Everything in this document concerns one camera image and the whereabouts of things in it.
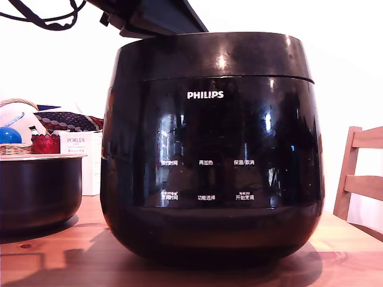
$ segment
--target red glass jar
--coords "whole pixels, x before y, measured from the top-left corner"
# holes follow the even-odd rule
[[[59,154],[60,136],[56,135],[32,135],[33,154]]]

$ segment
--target philips logo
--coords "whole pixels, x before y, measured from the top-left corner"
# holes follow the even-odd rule
[[[222,99],[223,91],[188,91],[188,99]]]

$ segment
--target chair backrest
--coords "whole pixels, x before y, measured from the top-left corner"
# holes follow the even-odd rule
[[[359,148],[383,148],[383,127],[363,131],[361,127],[350,127],[348,130],[334,207],[334,215],[344,220],[347,220],[351,193],[383,201],[383,177],[355,176]]]

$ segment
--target white box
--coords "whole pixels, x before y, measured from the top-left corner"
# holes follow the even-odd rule
[[[60,153],[86,154],[83,157],[83,196],[100,194],[102,131],[59,132]]]

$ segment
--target black rice cooker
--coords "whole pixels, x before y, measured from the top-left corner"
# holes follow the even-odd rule
[[[122,47],[102,147],[113,235],[173,264],[261,264],[302,247],[324,200],[313,84],[288,35],[195,33]]]

